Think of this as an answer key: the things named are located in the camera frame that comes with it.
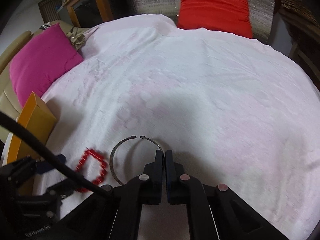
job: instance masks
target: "magenta pillow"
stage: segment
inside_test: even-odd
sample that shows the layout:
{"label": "magenta pillow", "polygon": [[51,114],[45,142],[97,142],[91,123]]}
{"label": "magenta pillow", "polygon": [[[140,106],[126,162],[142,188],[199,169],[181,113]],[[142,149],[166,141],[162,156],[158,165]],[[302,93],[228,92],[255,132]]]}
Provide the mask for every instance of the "magenta pillow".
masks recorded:
{"label": "magenta pillow", "polygon": [[21,106],[32,91],[41,97],[56,79],[82,61],[59,24],[32,38],[10,63],[12,87]]}

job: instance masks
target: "metal bangle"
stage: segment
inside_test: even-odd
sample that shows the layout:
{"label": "metal bangle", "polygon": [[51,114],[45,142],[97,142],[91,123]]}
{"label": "metal bangle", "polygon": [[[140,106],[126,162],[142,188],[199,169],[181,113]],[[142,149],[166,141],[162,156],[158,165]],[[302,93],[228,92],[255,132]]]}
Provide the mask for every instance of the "metal bangle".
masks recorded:
{"label": "metal bangle", "polygon": [[[112,177],[113,177],[113,178],[116,180],[116,182],[118,182],[120,185],[124,185],[124,183],[123,183],[121,180],[118,179],[118,177],[117,177],[117,175],[116,175],[116,173],[115,173],[115,170],[114,170],[114,168],[113,168],[113,157],[115,156],[116,150],[118,149],[118,147],[119,147],[121,144],[123,144],[124,142],[126,142],[126,141],[128,141],[128,140],[132,140],[132,139],[135,139],[135,138],[136,138],[136,136],[133,135],[133,136],[130,136],[130,137],[128,137],[128,138],[126,138],[126,139],[123,139],[122,141],[118,142],[118,143],[116,144],[116,146],[113,147],[113,149],[112,149],[112,151],[111,151],[111,154],[110,154],[110,164],[109,164],[109,165],[110,165],[110,171],[111,171]],[[160,147],[160,145],[159,145],[156,141],[154,141],[154,140],[152,140],[152,139],[150,139],[150,138],[148,138],[148,137],[146,137],[146,136],[140,136],[140,138],[143,139],[143,140],[148,140],[148,141],[154,143],[154,144],[162,151],[162,153],[164,154],[162,148]]]}

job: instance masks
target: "metal screw head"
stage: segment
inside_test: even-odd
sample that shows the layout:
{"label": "metal screw head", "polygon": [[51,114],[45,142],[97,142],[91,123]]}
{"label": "metal screw head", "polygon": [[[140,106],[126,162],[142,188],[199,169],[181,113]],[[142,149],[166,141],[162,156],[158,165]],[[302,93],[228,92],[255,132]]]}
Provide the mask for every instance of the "metal screw head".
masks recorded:
{"label": "metal screw head", "polygon": [[139,179],[140,179],[140,180],[148,180],[148,179],[149,179],[149,176],[148,176],[147,174],[141,174],[141,175],[139,176]]}
{"label": "metal screw head", "polygon": [[189,180],[189,179],[190,179],[190,176],[189,176],[188,174],[182,174],[182,175],[180,176],[180,179],[181,179],[181,180]]}
{"label": "metal screw head", "polygon": [[227,191],[228,190],[228,186],[226,184],[219,184],[218,185],[218,190]]}
{"label": "metal screw head", "polygon": [[52,211],[47,211],[47,212],[45,213],[45,215],[46,215],[47,217],[49,217],[49,218],[53,218],[53,217],[54,217],[54,213],[53,213]]}
{"label": "metal screw head", "polygon": [[105,191],[110,191],[110,190],[112,189],[112,187],[111,187],[110,185],[108,185],[108,184],[102,185],[101,187],[102,187]]}

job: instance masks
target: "black mount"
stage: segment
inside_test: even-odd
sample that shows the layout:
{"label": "black mount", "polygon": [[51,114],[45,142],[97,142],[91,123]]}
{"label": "black mount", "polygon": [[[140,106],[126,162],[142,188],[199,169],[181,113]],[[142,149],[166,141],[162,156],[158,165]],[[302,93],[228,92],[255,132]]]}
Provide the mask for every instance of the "black mount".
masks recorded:
{"label": "black mount", "polygon": [[61,200],[78,186],[66,179],[42,196],[20,196],[17,188],[34,175],[36,165],[26,157],[0,168],[0,218],[11,225],[7,234],[13,229],[20,239],[136,240],[142,205],[161,202],[165,166],[167,200],[186,204],[190,240],[288,240],[226,185],[211,187],[185,174],[172,151],[164,158],[157,150],[142,175],[124,186],[103,185],[108,197],[93,193],[61,220]]}

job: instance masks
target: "black cable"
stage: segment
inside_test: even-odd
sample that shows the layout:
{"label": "black cable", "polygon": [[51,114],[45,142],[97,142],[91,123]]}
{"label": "black cable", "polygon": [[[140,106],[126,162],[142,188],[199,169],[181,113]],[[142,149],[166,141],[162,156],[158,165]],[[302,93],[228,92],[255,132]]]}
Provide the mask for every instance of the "black cable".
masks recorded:
{"label": "black cable", "polygon": [[41,157],[43,157],[48,163],[50,163],[55,169],[60,171],[63,175],[73,180],[81,187],[85,187],[88,190],[97,193],[103,197],[109,197],[109,193],[102,188],[94,185],[81,174],[73,171],[65,164],[61,163],[59,159],[46,147],[44,146],[32,133],[25,129],[22,125],[17,123],[15,120],[8,117],[6,114],[0,111],[0,126],[9,130],[14,135],[23,140],[33,150],[35,150]]}

